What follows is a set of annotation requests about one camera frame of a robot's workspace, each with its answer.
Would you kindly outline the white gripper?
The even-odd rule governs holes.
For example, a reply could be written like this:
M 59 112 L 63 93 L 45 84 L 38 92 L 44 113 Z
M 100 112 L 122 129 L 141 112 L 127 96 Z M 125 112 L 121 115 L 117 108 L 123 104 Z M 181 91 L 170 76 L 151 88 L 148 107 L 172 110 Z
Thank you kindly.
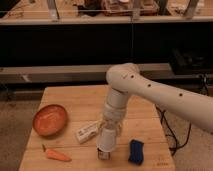
M 102 118 L 98 124 L 99 132 L 102 132 L 104 128 L 112 129 L 116 131 L 116 135 L 120 136 L 122 132 L 123 119 L 126 115 L 126 109 L 115 108 L 108 104 L 103 107 Z

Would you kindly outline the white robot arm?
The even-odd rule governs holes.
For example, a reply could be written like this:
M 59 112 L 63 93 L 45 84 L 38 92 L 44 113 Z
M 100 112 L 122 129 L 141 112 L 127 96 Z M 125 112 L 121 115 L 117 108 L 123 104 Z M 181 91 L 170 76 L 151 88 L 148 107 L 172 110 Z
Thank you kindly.
M 133 63 L 110 67 L 106 80 L 109 91 L 103 118 L 107 121 L 121 121 L 125 116 L 129 97 L 137 95 L 200 129 L 213 133 L 213 97 L 149 80 L 140 74 L 139 67 Z

